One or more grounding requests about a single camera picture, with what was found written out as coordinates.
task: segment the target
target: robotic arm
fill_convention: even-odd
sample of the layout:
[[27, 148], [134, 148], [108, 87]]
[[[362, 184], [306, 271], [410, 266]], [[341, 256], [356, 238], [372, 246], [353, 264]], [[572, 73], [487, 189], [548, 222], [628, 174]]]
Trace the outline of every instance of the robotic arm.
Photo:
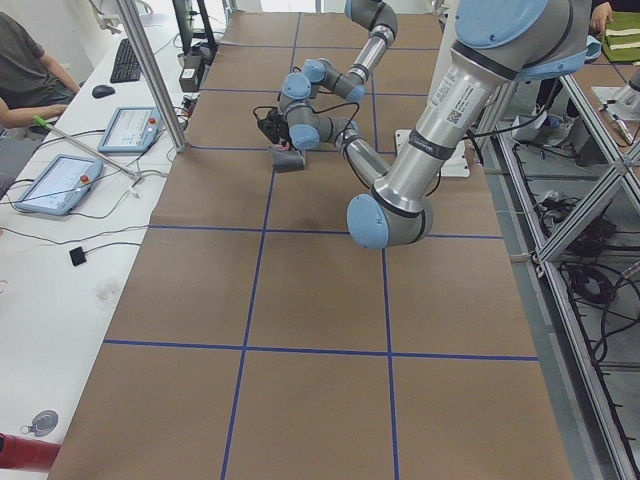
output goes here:
[[460, 0], [452, 65], [392, 166], [348, 119], [316, 115], [310, 104], [324, 86], [359, 101], [371, 71], [391, 46], [397, 21], [382, 0], [347, 0], [345, 14], [370, 31], [346, 75], [324, 59], [308, 60], [285, 79], [279, 108], [295, 148], [333, 143], [370, 189], [347, 209], [353, 239], [381, 249], [417, 242], [433, 223], [425, 193], [500, 84], [554, 78], [584, 63], [590, 0]]

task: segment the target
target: white table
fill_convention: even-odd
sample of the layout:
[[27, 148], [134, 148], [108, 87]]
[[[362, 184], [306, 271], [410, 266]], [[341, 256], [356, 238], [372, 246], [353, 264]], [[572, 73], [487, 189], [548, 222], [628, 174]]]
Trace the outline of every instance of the white table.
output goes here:
[[[175, 24], [147, 28], [147, 36], [165, 79], [169, 95], [179, 106], [183, 92], [178, 83], [180, 50], [173, 45]], [[144, 77], [138, 82], [115, 84], [116, 94], [94, 99], [95, 85], [108, 83], [118, 41], [95, 69], [73, 100], [57, 127], [67, 133], [104, 129], [120, 106], [153, 105]], [[54, 138], [51, 134], [47, 140]], [[81, 137], [96, 147], [100, 135]], [[57, 154], [88, 156], [66, 141], [38, 150], [18, 178], [34, 178]], [[168, 172], [175, 155], [168, 133], [160, 137], [140, 160], [141, 169]], [[123, 165], [135, 157], [118, 157]], [[105, 165], [103, 174], [115, 169]], [[107, 218], [26, 215], [7, 204], [0, 205], [0, 227], [56, 241], [81, 239], [105, 231], [146, 225], [165, 178], [145, 177], [135, 187], [139, 198], [128, 194]], [[75, 211], [88, 215], [106, 214], [127, 192], [131, 179], [117, 173], [97, 182]], [[24, 187], [12, 189], [17, 199]], [[0, 235], [0, 432], [22, 436], [20, 427], [30, 424], [40, 411], [58, 412], [57, 428], [41, 440], [61, 443], [65, 437], [104, 334], [109, 326], [138, 247], [114, 245], [87, 256], [74, 267], [69, 250], [81, 245], [88, 250], [112, 242], [140, 243], [145, 229], [101, 236], [57, 246], [41, 240]], [[46, 474], [0, 470], [4, 480], [43, 479]]]

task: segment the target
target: red cylinder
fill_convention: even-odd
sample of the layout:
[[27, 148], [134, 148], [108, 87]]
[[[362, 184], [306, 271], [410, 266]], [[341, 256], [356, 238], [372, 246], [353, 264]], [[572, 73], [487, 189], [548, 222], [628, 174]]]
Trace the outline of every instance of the red cylinder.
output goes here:
[[60, 445], [0, 433], [0, 468], [48, 472]]

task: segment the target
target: black keyboard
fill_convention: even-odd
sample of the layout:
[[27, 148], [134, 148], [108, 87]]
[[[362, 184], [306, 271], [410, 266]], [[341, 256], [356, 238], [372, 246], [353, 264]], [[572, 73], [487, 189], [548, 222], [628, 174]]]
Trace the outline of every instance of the black keyboard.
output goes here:
[[128, 38], [120, 40], [116, 59], [113, 62], [111, 83], [135, 82], [140, 80], [140, 64]]

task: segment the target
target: computer mouse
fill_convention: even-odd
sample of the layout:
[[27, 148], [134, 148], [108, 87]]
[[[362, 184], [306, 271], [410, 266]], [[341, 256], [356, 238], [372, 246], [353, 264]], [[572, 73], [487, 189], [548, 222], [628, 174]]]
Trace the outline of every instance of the computer mouse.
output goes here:
[[91, 90], [91, 95], [93, 95], [93, 98], [102, 98], [114, 93], [116, 93], [115, 88], [109, 85], [96, 85], [95, 87], [93, 87], [93, 90]]

